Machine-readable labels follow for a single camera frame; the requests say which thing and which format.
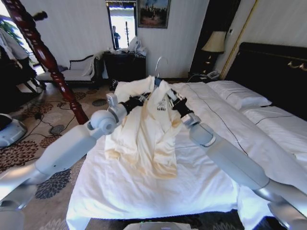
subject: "coat hanger hook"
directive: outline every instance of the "coat hanger hook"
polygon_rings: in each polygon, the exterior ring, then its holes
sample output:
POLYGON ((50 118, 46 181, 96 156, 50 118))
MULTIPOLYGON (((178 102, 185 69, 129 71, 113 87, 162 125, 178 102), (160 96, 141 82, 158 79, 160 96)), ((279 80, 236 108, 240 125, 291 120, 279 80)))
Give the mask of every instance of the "coat hanger hook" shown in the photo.
POLYGON ((168 64, 167 58, 165 58, 164 56, 160 56, 159 59, 158 59, 158 61, 157 61, 157 65, 155 66, 155 70, 154 70, 154 73, 155 73, 155 74, 156 74, 156 72, 157 72, 157 68, 158 68, 158 65, 159 65, 159 62, 160 62, 161 59, 165 59, 165 60, 166 60, 166 63, 168 64))

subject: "white pillow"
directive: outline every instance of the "white pillow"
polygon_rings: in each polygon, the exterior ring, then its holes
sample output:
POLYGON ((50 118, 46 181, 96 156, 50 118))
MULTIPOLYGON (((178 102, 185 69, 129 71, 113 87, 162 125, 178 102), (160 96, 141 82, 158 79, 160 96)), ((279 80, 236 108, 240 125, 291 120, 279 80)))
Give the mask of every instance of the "white pillow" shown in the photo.
POLYGON ((307 169, 307 122, 281 108, 247 109, 243 114, 307 169))
POLYGON ((229 80, 219 80, 208 83, 221 98, 236 109, 268 106, 271 102, 260 94, 229 80))

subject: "gold trim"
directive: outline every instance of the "gold trim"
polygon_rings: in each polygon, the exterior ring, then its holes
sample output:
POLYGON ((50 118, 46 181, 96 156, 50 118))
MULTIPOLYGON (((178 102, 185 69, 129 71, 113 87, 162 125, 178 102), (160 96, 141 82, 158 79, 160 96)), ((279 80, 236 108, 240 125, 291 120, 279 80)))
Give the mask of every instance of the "gold trim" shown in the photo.
POLYGON ((307 62, 307 59, 299 58, 299 57, 279 55, 279 54, 271 54, 271 53, 259 52, 259 51, 255 51, 255 50, 249 50, 249 49, 245 49, 245 50, 248 51, 248 52, 257 53, 257 54, 265 54, 265 55, 270 55, 270 56, 275 56, 275 57, 288 58, 288 59, 294 59, 294 60, 306 61, 307 62))
POLYGON ((305 68, 304 64, 302 63, 299 68, 302 70, 302 71, 307 71, 307 69, 305 68))
POLYGON ((228 59, 227 59, 225 65, 224 65, 224 67, 223 67, 223 70, 222 70, 222 72, 221 72, 221 78, 222 78, 223 80, 224 80, 225 77, 226 77, 226 76, 224 76, 224 72, 225 72, 225 70, 226 70, 226 68, 227 68, 227 66, 228 66, 228 64, 229 64, 229 62, 230 62, 230 59, 231 59, 232 55, 233 55, 234 52, 235 52, 236 47, 238 46, 239 40, 240 40, 240 38, 242 37, 242 34, 244 33, 244 31, 245 31, 245 29, 246 29, 246 26, 247 26, 247 24, 248 24, 248 22, 249 22, 249 20, 250 20, 250 18, 251 18, 251 16, 252 16, 253 12, 255 11, 255 9, 256 9, 256 7, 257 7, 257 4, 258 4, 258 0, 255 1, 253 7, 251 8, 251 10, 250 10, 250 12, 249 12, 249 15, 248 15, 248 18, 246 19, 246 21, 245 21, 245 23, 244 23, 244 25, 243 25, 243 27, 242 27, 242 30, 241 30, 241 32, 240 32, 240 34, 239 34, 239 36, 238 36, 238 38, 237 38, 237 40, 236 40, 236 43, 235 43, 234 47, 232 47, 232 50, 231 50, 231 52, 230 52, 230 55, 228 56, 228 59))
POLYGON ((292 65, 292 61, 290 61, 290 62, 288 63, 288 66, 289 66, 290 68, 292 68, 292 69, 296 69, 296 68, 298 68, 298 67, 301 67, 301 66, 294 66, 294 65, 292 65))

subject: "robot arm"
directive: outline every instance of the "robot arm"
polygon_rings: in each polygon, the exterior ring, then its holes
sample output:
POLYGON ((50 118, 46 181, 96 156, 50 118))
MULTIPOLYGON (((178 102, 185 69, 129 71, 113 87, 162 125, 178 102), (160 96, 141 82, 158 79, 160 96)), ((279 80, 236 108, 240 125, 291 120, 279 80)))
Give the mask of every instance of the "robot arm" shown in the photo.
POLYGON ((270 179, 263 168, 230 142, 216 134, 189 110, 186 99, 176 94, 173 109, 189 129, 190 139, 199 145, 225 173, 238 184, 249 187, 255 194, 270 201, 270 211, 285 227, 307 229, 307 195, 294 186, 270 179))
MULTIPOLYGON (((136 106, 142 106, 148 94, 130 97, 124 103, 118 103, 114 94, 107 94, 109 109, 96 111, 91 120, 68 131, 46 148, 43 155, 34 163, 11 168, 0 174, 0 208, 3 201, 16 200, 17 194, 24 193, 25 185, 40 184, 53 174, 70 168, 75 162, 92 149, 96 141, 108 135, 121 124, 122 119, 136 106)), ((27 204, 28 198, 17 199, 19 208, 27 204)))
MULTIPOLYGON (((173 90, 167 92, 174 110, 190 130, 190 138, 233 180, 269 200, 271 212, 290 229, 307 229, 307 196, 297 188, 273 181, 251 158, 217 135, 209 126, 186 107, 185 98, 173 90)), ((108 135, 121 124, 122 119, 136 106, 142 106, 145 95, 118 103, 114 95, 107 95, 108 111, 97 111, 91 121, 74 127, 53 142, 33 164, 10 169, 0 175, 0 211, 5 201, 11 206, 2 210, 19 210, 35 194, 39 184, 53 174, 70 168, 85 155, 102 135, 108 135)))

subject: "dark wooden cabinet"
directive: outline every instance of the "dark wooden cabinet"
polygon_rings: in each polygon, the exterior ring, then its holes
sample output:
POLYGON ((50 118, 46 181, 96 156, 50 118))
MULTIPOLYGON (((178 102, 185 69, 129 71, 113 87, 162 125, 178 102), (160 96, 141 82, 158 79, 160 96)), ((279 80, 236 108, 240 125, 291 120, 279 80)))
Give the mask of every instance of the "dark wooden cabinet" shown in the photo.
POLYGON ((110 80, 135 81, 146 78, 146 57, 134 53, 103 55, 110 80))

